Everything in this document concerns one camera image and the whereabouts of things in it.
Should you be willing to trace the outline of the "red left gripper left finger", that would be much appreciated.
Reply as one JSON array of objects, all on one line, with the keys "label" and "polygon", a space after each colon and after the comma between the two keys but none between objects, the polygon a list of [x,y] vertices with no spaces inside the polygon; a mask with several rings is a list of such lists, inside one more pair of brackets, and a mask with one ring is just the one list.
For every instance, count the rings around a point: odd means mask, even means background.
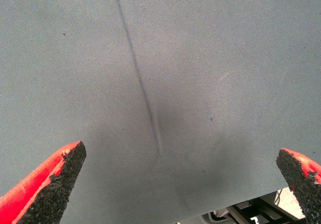
[{"label": "red left gripper left finger", "polygon": [[1,223],[60,223],[85,158],[81,141],[58,149],[1,197]]}]

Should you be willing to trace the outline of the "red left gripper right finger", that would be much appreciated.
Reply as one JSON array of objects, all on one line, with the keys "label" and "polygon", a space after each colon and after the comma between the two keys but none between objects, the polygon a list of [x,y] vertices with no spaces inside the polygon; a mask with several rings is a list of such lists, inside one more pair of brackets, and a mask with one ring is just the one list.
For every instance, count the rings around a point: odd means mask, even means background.
[{"label": "red left gripper right finger", "polygon": [[279,151],[276,164],[307,223],[320,223],[320,164],[287,148]]}]

